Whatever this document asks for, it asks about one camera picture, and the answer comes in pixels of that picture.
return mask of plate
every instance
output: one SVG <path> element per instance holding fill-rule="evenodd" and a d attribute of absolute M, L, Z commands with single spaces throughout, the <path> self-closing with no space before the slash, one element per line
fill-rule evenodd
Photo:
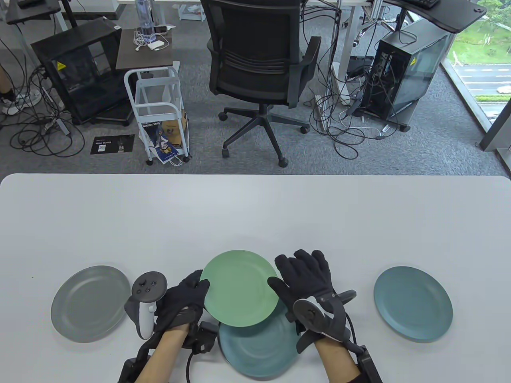
<path fill-rule="evenodd" d="M 238 372 L 255 379 L 273 379 L 296 360 L 296 325 L 286 319 L 286 307 L 278 302 L 263 322 L 250 327 L 220 325 L 218 343 L 225 359 Z"/>
<path fill-rule="evenodd" d="M 452 323 L 446 291 L 429 274 L 408 266 L 384 271 L 375 284 L 375 303 L 383 320 L 405 338 L 436 341 Z"/>
<path fill-rule="evenodd" d="M 53 326 L 73 342 L 97 341 L 123 318 L 123 306 L 130 295 L 128 278 L 116 268 L 93 266 L 79 271 L 53 299 Z"/>
<path fill-rule="evenodd" d="M 253 326 L 270 316 L 278 296 L 268 286 L 276 277 L 272 265 L 260 255 L 231 250 L 213 258 L 201 279 L 210 281 L 204 305 L 213 318 L 234 327 Z"/>

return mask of blue plate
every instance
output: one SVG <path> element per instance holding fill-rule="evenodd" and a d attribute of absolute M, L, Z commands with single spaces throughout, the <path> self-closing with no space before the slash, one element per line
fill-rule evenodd
<path fill-rule="evenodd" d="M 436 341 L 452 323 L 452 304 L 431 275 L 408 266 L 385 270 L 375 284 L 375 303 L 397 333 L 419 343 Z"/>
<path fill-rule="evenodd" d="M 218 343 L 225 359 L 238 372 L 251 378 L 273 379 L 296 360 L 296 325 L 286 319 L 279 301 L 273 313 L 250 327 L 220 325 Z"/>

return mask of person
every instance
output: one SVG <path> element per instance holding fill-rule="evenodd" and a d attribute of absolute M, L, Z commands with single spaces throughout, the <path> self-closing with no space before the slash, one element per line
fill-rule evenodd
<path fill-rule="evenodd" d="M 280 271 L 283 280 L 270 277 L 268 284 L 284 303 L 288 303 L 290 297 L 294 299 L 296 297 L 312 296 L 318 293 L 319 289 L 331 289 L 333 291 L 328 262 L 325 260 L 323 253 L 318 250 L 313 251 L 312 254 L 308 254 L 304 250 L 298 250 L 294 253 L 293 257 L 289 258 L 285 255 L 279 255 L 275 259 L 275 265 Z M 307 273 L 314 273 L 315 276 L 320 275 L 320 278 L 317 278 L 314 283 L 305 282 L 307 279 L 305 276 L 300 278 L 296 274 L 296 270 L 300 268 L 301 271 L 305 270 Z M 176 287 L 181 286 L 180 291 L 175 290 L 172 292 L 172 296 L 167 296 L 166 294 L 162 298 L 164 302 L 157 308 L 157 311 L 161 310 L 161 307 L 166 308 L 165 313 L 161 312 L 164 315 L 164 327 L 170 326 L 162 335 L 157 337 L 159 338 L 159 343 L 138 376 L 136 383 L 167 383 L 169 381 L 179 351 L 182 347 L 185 347 L 190 332 L 195 331 L 194 328 L 200 319 L 200 315 L 202 315 L 209 282 L 207 280 L 199 282 L 201 272 L 200 270 L 192 273 Z M 175 316 L 175 313 L 178 313 L 185 306 L 196 310 L 196 322 L 173 327 L 171 325 L 173 319 L 171 320 L 170 317 L 172 315 Z M 156 320 L 155 332 L 162 329 L 158 321 L 159 317 Z M 367 383 L 367 378 L 361 374 L 349 351 L 340 343 L 324 337 L 317 340 L 314 345 L 319 353 L 330 383 Z"/>
<path fill-rule="evenodd" d="M 29 92 L 19 92 L 16 94 L 4 68 L 0 65 L 0 101 L 4 106 L 2 112 L 13 116 L 20 113 L 23 109 L 32 107 L 41 101 L 41 92 L 30 90 Z"/>

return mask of water bottle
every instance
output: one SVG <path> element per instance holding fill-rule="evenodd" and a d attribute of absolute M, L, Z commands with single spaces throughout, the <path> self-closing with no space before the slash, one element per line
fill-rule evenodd
<path fill-rule="evenodd" d="M 156 40 L 154 24 L 149 10 L 149 0 L 136 0 L 136 12 L 140 22 L 140 30 L 144 41 L 148 44 Z"/>

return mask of keyboard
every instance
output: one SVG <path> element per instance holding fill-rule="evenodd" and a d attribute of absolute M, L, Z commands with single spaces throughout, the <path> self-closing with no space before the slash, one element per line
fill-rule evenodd
<path fill-rule="evenodd" d="M 403 0 L 405 3 L 415 5 L 419 8 L 431 9 L 440 0 Z"/>

